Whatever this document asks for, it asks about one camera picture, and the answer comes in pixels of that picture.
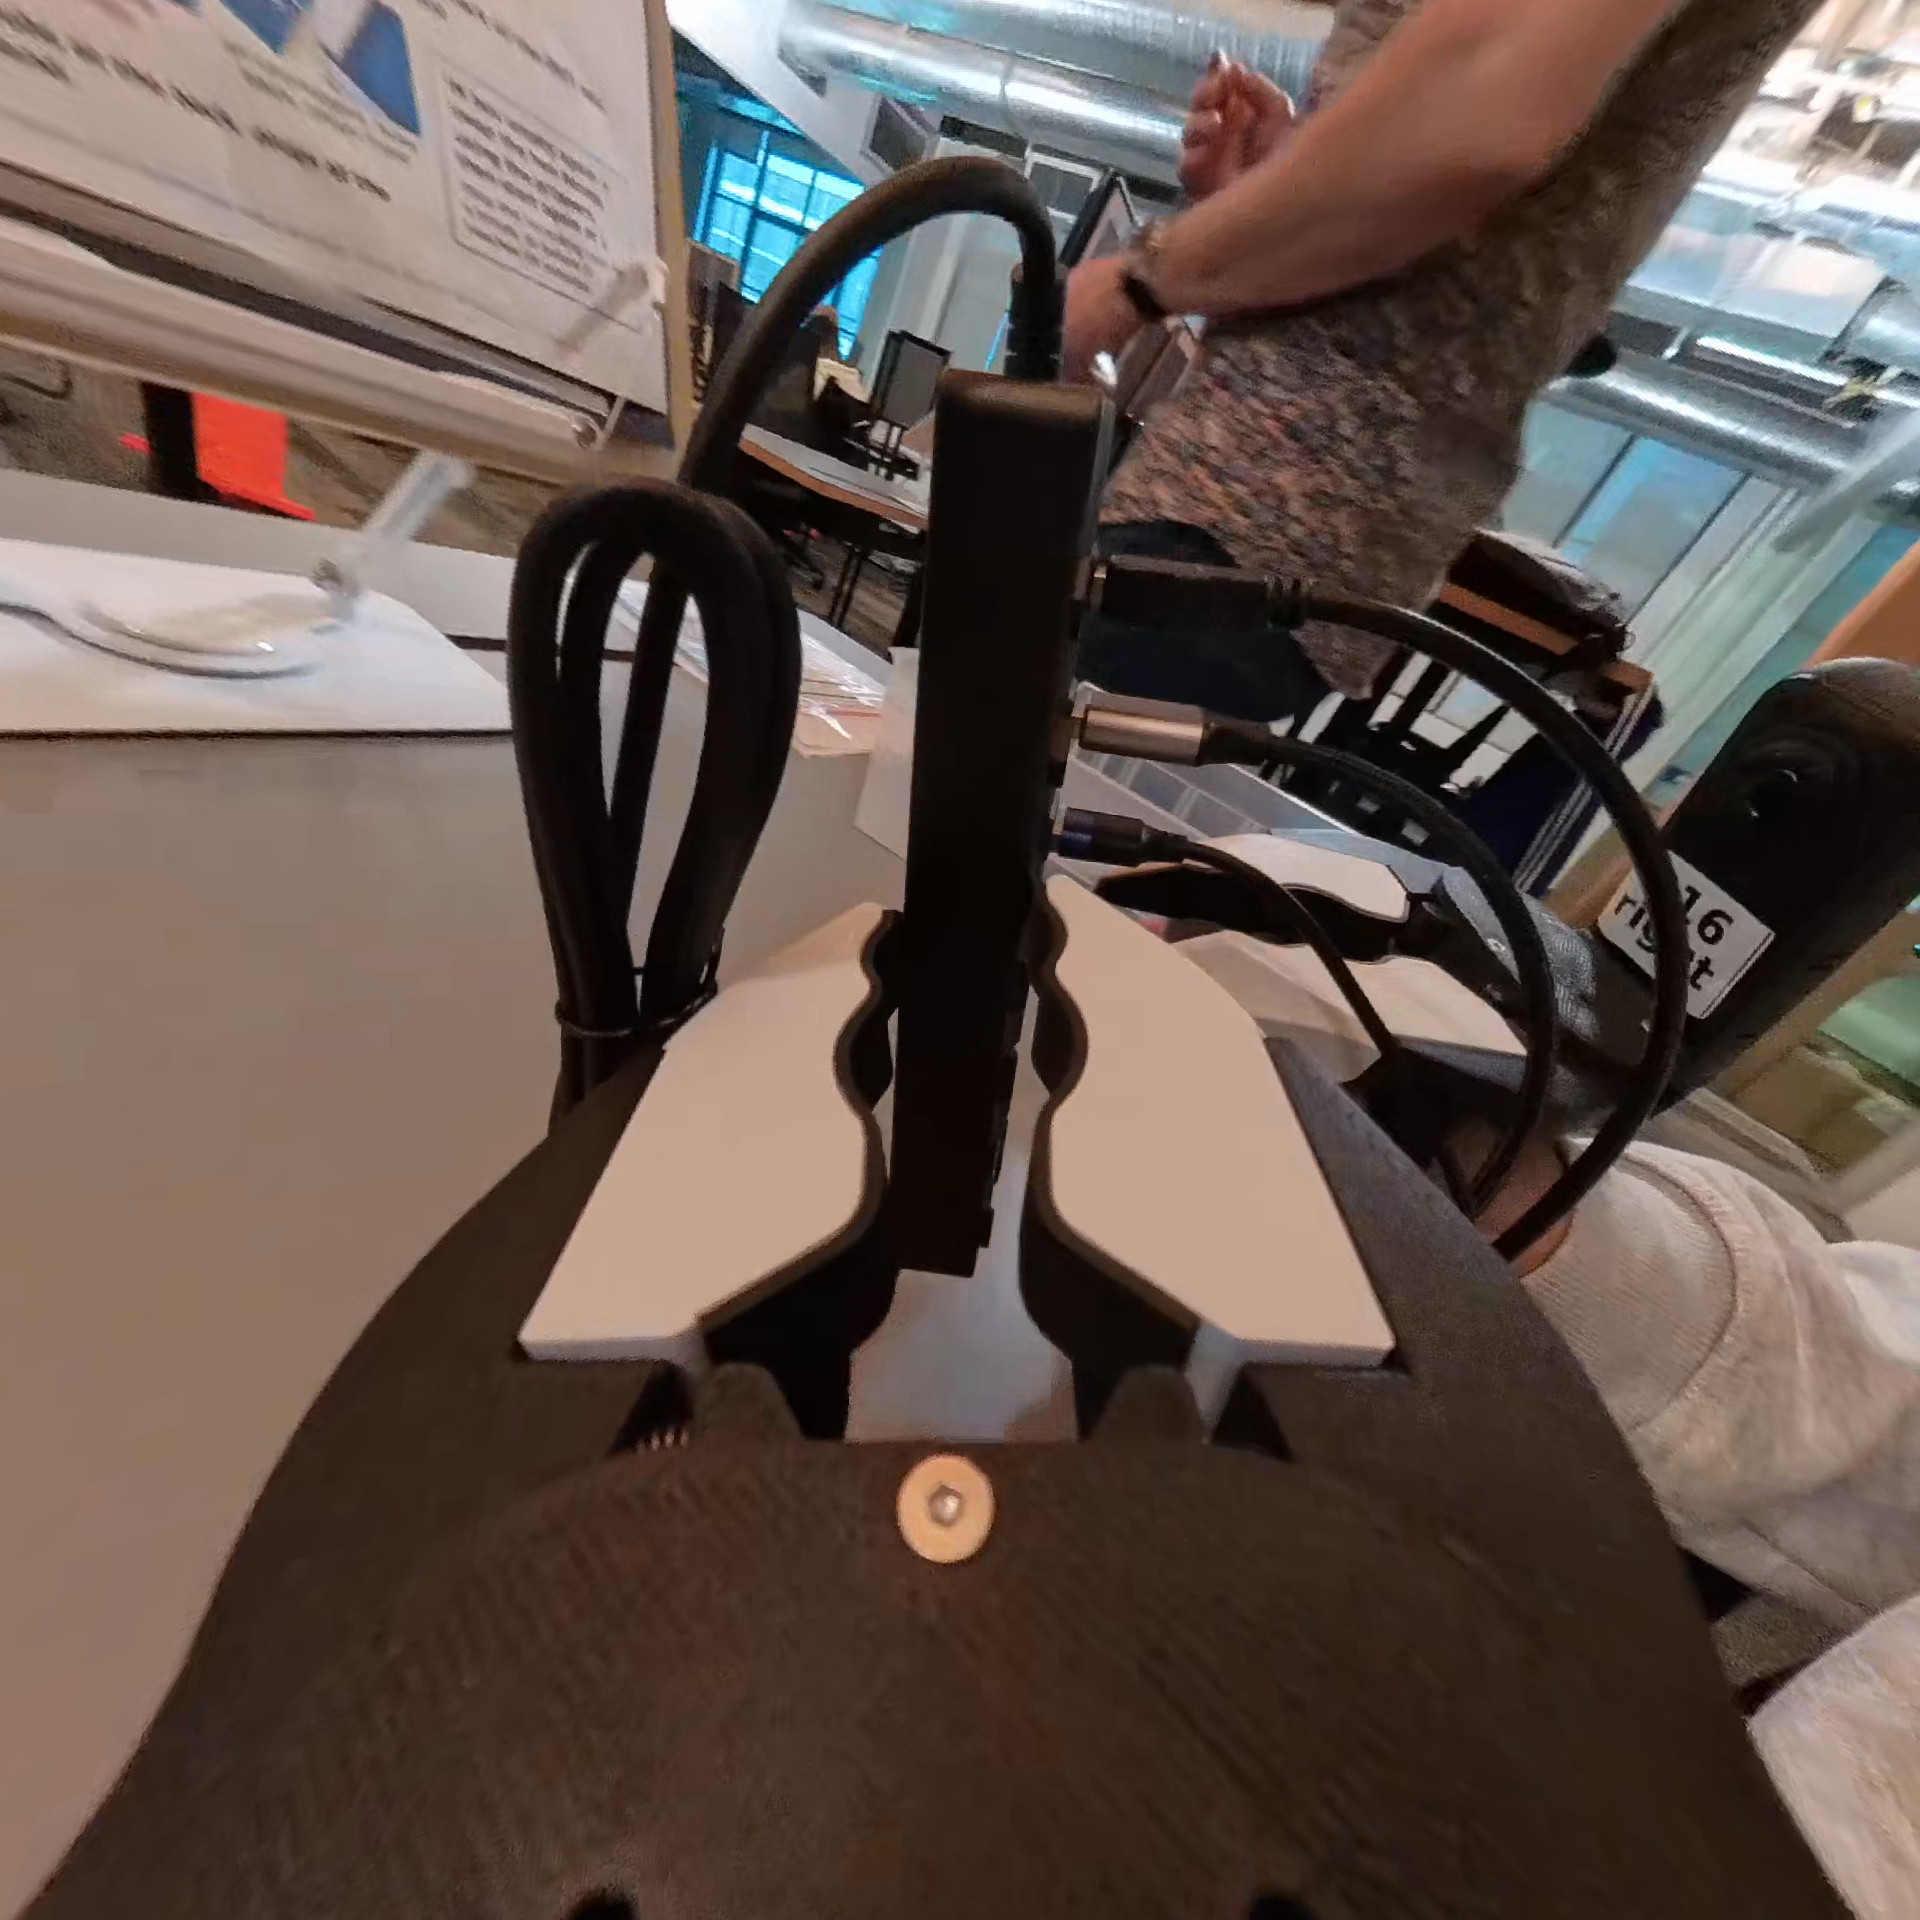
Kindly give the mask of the grey desk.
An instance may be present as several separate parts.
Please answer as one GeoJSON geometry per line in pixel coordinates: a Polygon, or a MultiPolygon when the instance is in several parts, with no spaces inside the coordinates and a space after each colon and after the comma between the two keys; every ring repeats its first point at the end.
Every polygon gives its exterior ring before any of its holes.
{"type": "MultiPolygon", "coordinates": [[[[160,1914],[146,1854],[282,1702],[672,1366],[518,1332],[712,996],[800,616],[752,516],[642,484],[536,522],[510,634],[532,854],[496,734],[4,744],[4,1916],[126,1810],[158,1838],[102,1912],[160,1914]]],[[[716,1340],[774,1370],[816,1326],[804,1424],[892,1302],[876,1162],[852,1242],[716,1340]]]]}

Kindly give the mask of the long wooden work table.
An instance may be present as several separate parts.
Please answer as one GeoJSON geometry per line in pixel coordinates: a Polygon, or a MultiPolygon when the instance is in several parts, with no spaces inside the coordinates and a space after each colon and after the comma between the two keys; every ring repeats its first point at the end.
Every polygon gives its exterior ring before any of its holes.
{"type": "Polygon", "coordinates": [[[910,534],[928,530],[928,482],[902,482],[756,426],[742,430],[736,450],[758,468],[812,498],[838,504],[910,534]]]}

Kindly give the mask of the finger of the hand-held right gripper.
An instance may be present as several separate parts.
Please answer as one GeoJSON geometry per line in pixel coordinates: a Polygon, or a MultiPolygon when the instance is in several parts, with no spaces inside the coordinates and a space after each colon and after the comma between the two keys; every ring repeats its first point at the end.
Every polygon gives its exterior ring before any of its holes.
{"type": "Polygon", "coordinates": [[[1408,890],[1388,866],[1308,846],[1286,836],[1232,836],[1200,842],[1204,860],[1152,862],[1100,876],[1098,898],[1176,928],[1248,934],[1278,946],[1306,946],[1292,900],[1352,964],[1438,958],[1444,910],[1408,890]]]}

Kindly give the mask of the printed instruction sign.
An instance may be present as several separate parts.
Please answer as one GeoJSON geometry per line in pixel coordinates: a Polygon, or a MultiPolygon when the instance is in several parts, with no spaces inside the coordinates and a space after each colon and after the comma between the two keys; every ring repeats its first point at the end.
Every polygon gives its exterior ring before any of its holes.
{"type": "Polygon", "coordinates": [[[4,166],[666,418],[662,4],[4,4],[4,166]]]}

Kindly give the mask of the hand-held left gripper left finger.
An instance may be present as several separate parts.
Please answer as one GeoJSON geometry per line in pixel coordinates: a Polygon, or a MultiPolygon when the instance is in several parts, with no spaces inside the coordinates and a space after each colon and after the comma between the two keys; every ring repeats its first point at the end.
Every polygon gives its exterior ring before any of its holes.
{"type": "Polygon", "coordinates": [[[894,916],[856,904],[734,978],[666,1044],[518,1348],[706,1366],[722,1332],[852,1244],[878,1206],[852,1042],[894,916]]]}

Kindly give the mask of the dark bag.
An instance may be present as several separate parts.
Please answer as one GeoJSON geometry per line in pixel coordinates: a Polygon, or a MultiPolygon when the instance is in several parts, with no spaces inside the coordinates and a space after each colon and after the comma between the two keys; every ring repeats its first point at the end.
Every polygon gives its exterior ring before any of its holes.
{"type": "Polygon", "coordinates": [[[1456,556],[1448,584],[1566,636],[1622,634],[1620,594],[1554,546],[1504,530],[1480,530],[1456,556]]]}

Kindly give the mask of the blue striped jacket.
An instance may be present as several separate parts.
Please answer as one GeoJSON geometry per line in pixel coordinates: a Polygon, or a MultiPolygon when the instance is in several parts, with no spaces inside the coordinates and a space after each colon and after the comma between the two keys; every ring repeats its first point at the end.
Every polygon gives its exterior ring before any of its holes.
{"type": "MultiPolygon", "coordinates": [[[[1666,708],[1658,686],[1646,684],[1614,706],[1574,702],[1568,718],[1592,736],[1598,752],[1622,764],[1644,750],[1662,726],[1666,708]]],[[[1530,736],[1504,760],[1488,784],[1488,800],[1502,832],[1506,872],[1534,900],[1546,898],[1550,882],[1602,812],[1592,780],[1542,734],[1530,736]]]]}

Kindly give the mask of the wooden background table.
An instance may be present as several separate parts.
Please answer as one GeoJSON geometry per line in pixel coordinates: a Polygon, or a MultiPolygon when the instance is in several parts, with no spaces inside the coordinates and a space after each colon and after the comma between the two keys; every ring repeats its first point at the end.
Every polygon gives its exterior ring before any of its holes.
{"type": "MultiPolygon", "coordinates": [[[[1614,758],[1632,756],[1660,716],[1648,668],[1624,634],[1574,630],[1460,584],[1442,588],[1430,618],[1542,686],[1614,758]]],[[[1404,778],[1444,794],[1486,786],[1534,740],[1524,716],[1476,678],[1406,652],[1358,720],[1358,744],[1398,762],[1404,778]]]]}

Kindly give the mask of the black usb hub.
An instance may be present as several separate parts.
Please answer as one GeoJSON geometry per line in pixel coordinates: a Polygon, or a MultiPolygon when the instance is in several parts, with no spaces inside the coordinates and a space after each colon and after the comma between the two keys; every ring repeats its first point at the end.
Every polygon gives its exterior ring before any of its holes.
{"type": "Polygon", "coordinates": [[[994,1232],[1112,408],[956,372],[934,426],[882,1218],[902,1270],[962,1280],[994,1232]]]}

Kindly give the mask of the clear plastic bin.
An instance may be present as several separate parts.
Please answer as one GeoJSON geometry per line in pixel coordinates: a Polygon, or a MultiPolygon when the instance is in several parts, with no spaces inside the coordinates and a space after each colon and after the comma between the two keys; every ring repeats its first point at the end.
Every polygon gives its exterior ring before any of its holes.
{"type": "MultiPolygon", "coordinates": [[[[886,672],[884,708],[858,790],[854,828],[894,856],[906,854],[912,722],[918,652],[906,650],[886,672]]],[[[1452,850],[1428,858],[1350,828],[1338,828],[1290,794],[1232,768],[1164,766],[1118,756],[1074,756],[1068,804],[1128,814],[1206,844],[1230,838],[1286,838],[1310,848],[1354,854],[1388,866],[1410,892],[1432,906],[1480,912],[1466,930],[1466,958],[1492,960],[1498,984],[1514,980],[1496,954],[1506,944],[1500,924],[1452,850]]],[[[1222,986],[1268,1040],[1302,1046],[1340,1084],[1352,1084],[1380,1056],[1326,964],[1304,946],[1260,942],[1236,930],[1200,930],[1184,938],[1188,958],[1222,986]]],[[[1434,1058],[1464,1066],[1518,1072],[1524,1032],[1518,1016],[1466,984],[1448,962],[1386,958],[1350,964],[1356,982],[1394,1038],[1434,1058]]]]}

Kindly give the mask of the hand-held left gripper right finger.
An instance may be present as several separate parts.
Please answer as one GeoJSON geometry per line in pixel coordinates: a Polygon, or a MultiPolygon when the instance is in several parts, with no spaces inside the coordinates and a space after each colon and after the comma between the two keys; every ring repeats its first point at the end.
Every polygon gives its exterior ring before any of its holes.
{"type": "Polygon", "coordinates": [[[1388,1318],[1258,1022],[1078,880],[1038,908],[1032,1322],[1074,1374],[1378,1368],[1388,1318]]]}

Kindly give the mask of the orange traffic cone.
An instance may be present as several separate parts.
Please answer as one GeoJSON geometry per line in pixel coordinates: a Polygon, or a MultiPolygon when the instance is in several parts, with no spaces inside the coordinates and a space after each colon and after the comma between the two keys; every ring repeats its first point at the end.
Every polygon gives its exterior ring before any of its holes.
{"type": "Polygon", "coordinates": [[[290,424],[284,414],[222,396],[194,394],[196,470],[222,502],[244,510],[312,518],[288,492],[290,424]]]}

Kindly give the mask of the person's right sleeved forearm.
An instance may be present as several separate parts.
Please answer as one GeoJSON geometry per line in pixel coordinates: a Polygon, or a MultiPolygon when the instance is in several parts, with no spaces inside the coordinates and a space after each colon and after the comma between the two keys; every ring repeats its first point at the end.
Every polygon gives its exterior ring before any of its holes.
{"type": "Polygon", "coordinates": [[[1634,1144],[1516,1272],[1690,1556],[1916,1642],[1916,1250],[1826,1240],[1748,1170],[1634,1144]]]}

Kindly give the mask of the person's pale sweater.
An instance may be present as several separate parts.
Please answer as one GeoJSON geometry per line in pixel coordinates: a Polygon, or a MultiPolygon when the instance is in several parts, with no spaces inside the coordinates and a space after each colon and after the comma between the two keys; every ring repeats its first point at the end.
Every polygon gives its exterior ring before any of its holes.
{"type": "Polygon", "coordinates": [[[1748,1734],[1848,1910],[1918,1916],[1918,1600],[1830,1646],[1748,1734]]]}

